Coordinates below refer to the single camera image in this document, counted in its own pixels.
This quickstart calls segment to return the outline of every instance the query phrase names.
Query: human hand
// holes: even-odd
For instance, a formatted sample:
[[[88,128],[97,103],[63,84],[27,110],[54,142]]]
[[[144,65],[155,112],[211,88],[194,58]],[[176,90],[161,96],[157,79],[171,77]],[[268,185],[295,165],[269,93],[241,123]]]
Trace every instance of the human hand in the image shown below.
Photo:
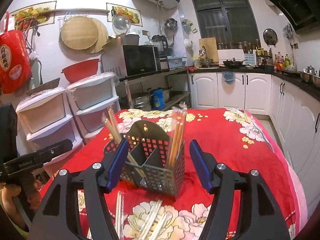
[[[28,196],[28,202],[31,209],[38,209],[40,206],[41,195],[38,190],[41,189],[41,182],[35,180],[33,183],[35,192]],[[2,190],[2,204],[4,211],[7,213],[9,218],[21,229],[26,228],[26,224],[19,214],[15,204],[13,203],[13,197],[20,194],[21,187],[14,184],[5,184]]]

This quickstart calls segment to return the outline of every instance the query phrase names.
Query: red plastic basin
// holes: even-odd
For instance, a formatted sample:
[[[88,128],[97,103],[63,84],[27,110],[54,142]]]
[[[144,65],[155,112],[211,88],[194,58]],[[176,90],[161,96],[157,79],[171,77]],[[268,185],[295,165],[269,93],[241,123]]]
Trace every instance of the red plastic basin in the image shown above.
[[[95,75],[98,71],[98,62],[98,58],[82,61],[62,69],[61,73],[64,73],[70,83],[74,83]]]

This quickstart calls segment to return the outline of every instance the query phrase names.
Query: blue gripper pad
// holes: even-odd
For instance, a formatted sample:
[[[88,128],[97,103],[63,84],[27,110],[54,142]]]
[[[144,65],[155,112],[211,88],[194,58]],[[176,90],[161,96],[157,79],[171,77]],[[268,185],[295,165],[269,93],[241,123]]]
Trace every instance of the blue gripper pad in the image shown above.
[[[192,140],[190,142],[189,151],[193,165],[198,173],[201,186],[209,194],[213,194],[214,186],[212,181],[215,179],[215,177],[219,180],[217,176],[214,176],[213,171],[214,167],[217,165],[217,161],[211,154],[203,152],[196,140]]]
[[[128,157],[129,152],[129,143],[127,140],[124,140],[123,143],[120,143],[117,149],[116,157],[114,158],[113,163],[111,164],[108,171],[108,181],[106,188],[111,192],[113,188],[116,187],[117,183],[120,180],[120,175],[122,168],[124,167],[125,161]]]

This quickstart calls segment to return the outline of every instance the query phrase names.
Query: framed fruit picture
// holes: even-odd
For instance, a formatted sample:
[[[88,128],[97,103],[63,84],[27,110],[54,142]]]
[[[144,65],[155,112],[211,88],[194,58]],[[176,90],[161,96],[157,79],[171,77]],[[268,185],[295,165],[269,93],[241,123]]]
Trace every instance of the framed fruit picture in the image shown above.
[[[137,25],[142,27],[141,13],[137,9],[130,7],[107,3],[107,10],[110,11],[108,14],[108,22],[112,22],[112,17],[116,14],[121,14],[127,16],[130,19],[132,25]]]
[[[54,23],[55,14],[47,13],[55,10],[57,1],[36,3],[10,13],[14,17],[16,29],[25,30],[35,25],[43,26]]]

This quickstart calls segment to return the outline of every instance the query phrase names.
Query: blue detergent bottle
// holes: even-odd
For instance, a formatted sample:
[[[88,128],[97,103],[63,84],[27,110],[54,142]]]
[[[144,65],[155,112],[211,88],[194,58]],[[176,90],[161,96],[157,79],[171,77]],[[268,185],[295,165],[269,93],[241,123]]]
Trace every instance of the blue detergent bottle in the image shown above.
[[[162,89],[153,91],[153,108],[156,110],[164,109],[164,98]]]

